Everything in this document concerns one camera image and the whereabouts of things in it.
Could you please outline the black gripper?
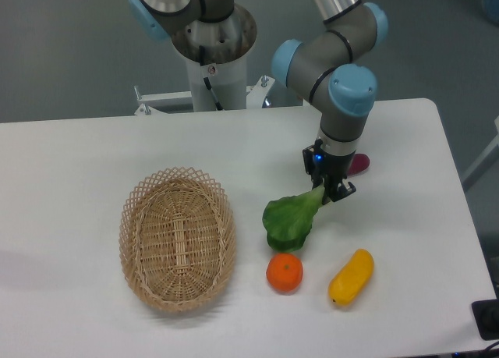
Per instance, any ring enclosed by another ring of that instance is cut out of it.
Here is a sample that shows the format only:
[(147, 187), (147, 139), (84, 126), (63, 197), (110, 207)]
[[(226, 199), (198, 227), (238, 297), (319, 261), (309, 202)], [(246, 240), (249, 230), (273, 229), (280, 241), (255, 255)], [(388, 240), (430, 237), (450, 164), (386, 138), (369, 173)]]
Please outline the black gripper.
[(348, 181), (347, 172), (355, 151), (347, 155), (333, 155), (325, 151), (321, 138), (303, 149), (303, 163), (310, 176), (312, 188), (321, 184), (325, 188), (325, 202), (337, 202), (356, 192), (356, 187)]

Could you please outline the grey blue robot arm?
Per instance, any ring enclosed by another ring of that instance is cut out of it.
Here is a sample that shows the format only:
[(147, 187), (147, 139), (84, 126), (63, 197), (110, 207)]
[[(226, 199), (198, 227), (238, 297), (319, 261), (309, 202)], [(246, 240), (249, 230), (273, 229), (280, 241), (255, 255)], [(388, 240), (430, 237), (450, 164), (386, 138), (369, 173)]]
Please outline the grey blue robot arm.
[[(317, 109), (320, 127), (303, 151), (324, 203), (355, 192), (348, 172), (377, 95), (377, 79), (356, 60), (382, 42), (388, 19), (363, 0), (313, 0), (324, 32), (282, 43), (271, 61), (276, 81)], [(246, 57), (257, 39), (253, 16), (235, 0), (128, 0), (153, 39), (170, 40), (188, 69), (198, 112), (246, 108)]]

